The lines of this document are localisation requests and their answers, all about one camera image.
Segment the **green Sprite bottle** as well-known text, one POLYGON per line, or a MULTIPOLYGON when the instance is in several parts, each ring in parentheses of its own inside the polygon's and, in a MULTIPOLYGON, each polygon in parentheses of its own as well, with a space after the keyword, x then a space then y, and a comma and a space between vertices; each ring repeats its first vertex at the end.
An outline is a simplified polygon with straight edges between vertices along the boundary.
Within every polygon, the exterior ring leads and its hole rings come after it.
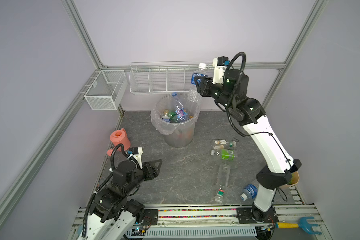
POLYGON ((170 116, 171 120, 177 118, 177 114, 174 111, 169 111, 168 115, 170 116))

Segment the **small crushed blue bottle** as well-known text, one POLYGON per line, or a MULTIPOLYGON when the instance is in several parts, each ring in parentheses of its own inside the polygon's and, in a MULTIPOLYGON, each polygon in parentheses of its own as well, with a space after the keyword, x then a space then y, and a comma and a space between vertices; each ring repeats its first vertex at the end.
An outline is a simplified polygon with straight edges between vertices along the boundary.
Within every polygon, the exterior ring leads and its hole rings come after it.
POLYGON ((169 113, 164 113, 162 116, 161 116, 161 119, 165 122, 170 122, 171 121, 171 118, 172 116, 169 114, 169 113))

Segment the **bird label tea bottle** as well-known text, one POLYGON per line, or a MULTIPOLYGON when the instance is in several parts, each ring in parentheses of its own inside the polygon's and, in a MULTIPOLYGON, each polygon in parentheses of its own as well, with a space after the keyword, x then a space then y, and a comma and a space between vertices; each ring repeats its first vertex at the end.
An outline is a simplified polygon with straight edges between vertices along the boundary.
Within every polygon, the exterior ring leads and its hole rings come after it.
POLYGON ((232 150, 237 147, 237 142, 234 140, 212 140, 212 149, 213 150, 232 150))

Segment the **lime green label bottle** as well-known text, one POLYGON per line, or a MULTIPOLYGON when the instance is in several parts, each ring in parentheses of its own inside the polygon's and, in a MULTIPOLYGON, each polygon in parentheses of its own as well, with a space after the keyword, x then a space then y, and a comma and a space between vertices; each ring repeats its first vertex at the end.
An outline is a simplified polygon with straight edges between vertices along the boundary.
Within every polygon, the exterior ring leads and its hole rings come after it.
POLYGON ((237 158, 238 154, 235 150, 211 150, 211 156, 222 161, 233 161, 237 158))

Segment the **blue cartoon label water bottle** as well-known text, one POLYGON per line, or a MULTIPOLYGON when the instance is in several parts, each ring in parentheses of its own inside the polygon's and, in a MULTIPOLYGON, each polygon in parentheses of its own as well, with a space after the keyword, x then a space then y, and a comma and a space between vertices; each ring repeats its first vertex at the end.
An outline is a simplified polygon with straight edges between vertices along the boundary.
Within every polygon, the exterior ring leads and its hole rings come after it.
POLYGON ((175 107, 175 113, 176 113, 176 117, 177 117, 178 122, 185 122, 185 121, 188 121, 190 119, 190 117, 189 117, 183 103, 181 102, 177 92, 172 93, 172 104, 175 107))

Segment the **orange NFC juice bottle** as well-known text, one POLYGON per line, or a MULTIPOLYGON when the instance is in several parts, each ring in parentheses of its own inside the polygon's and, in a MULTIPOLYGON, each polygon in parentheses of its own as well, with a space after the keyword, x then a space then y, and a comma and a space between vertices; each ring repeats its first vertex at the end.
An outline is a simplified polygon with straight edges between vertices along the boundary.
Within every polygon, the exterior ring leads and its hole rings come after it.
POLYGON ((194 138, 194 128, 177 129, 176 130, 178 140, 181 142, 190 142, 194 138))

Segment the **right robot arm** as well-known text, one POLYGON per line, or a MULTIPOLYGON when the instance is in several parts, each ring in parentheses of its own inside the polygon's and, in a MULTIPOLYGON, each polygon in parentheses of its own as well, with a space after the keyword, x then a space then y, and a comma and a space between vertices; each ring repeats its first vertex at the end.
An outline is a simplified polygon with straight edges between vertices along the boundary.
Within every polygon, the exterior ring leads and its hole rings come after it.
POLYGON ((197 92, 211 97, 226 113, 231 127, 242 137, 251 137, 266 160, 266 166, 256 175, 260 184, 251 209, 251 216, 262 223, 271 215, 277 188, 287 184, 302 163, 285 150, 273 131, 261 103, 247 96, 249 77, 244 73, 247 56, 237 53, 231 60, 213 60, 214 76, 197 77, 197 92))

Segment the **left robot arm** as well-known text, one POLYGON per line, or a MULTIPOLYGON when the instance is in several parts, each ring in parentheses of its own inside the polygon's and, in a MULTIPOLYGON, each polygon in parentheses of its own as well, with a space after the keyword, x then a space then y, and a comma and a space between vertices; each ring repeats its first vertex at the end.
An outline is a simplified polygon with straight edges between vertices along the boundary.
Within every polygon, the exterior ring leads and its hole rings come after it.
POLYGON ((142 162, 142 148, 125 150, 123 144, 110 151, 110 174, 93 191, 83 219, 80 240, 119 240, 145 237, 158 223, 158 210, 146 210, 132 199, 146 181, 157 178, 162 160, 142 162))

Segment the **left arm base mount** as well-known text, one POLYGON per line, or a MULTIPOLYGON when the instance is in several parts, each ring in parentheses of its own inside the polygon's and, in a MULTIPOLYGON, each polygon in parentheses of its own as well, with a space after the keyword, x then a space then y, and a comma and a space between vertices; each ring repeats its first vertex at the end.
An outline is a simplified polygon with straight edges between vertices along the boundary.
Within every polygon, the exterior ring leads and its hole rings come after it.
POLYGON ((144 209, 136 217, 135 226, 156 226, 159 219, 158 209, 144 209))

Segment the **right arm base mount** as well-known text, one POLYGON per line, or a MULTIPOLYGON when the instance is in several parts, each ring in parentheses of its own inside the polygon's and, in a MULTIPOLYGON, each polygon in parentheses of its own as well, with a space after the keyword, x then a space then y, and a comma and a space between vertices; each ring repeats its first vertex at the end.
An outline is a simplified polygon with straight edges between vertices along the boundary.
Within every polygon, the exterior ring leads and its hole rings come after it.
POLYGON ((258 209, 253 210, 252 207, 241 207, 237 208, 236 211, 240 224, 268 224, 279 220, 274 207, 265 213, 258 209))

